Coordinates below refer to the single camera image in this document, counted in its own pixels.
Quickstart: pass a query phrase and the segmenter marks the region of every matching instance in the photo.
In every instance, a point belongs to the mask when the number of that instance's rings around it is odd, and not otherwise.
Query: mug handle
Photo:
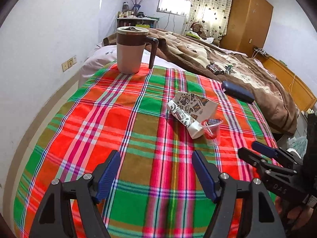
[[[147,44],[151,44],[152,48],[151,48],[151,55],[150,55],[150,62],[149,62],[149,69],[152,69],[154,66],[154,59],[155,59],[155,55],[156,55],[156,51],[158,49],[159,46],[159,41],[157,38],[154,37],[146,37],[146,43]]]

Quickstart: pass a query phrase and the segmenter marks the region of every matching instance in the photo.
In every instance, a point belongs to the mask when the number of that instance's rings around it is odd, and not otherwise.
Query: paper bag
[[[217,108],[217,103],[187,92],[178,92],[167,104],[167,110],[186,126],[192,139],[203,135],[200,123],[212,118]]]

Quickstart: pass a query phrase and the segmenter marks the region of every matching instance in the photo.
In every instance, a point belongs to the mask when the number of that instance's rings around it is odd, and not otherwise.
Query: heart-patterned curtain
[[[191,25],[198,22],[207,37],[221,39],[227,32],[231,4],[232,0],[191,0],[182,34],[186,34]]]

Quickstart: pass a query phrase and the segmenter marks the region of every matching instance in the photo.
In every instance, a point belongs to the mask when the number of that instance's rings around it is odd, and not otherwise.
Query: window
[[[159,0],[157,12],[185,16],[191,8],[190,0]]]

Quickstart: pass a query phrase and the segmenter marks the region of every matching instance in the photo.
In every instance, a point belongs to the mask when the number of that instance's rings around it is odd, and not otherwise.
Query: navy blue case
[[[224,81],[221,84],[221,88],[225,94],[242,102],[252,104],[254,101],[254,95],[250,91],[229,81]]]

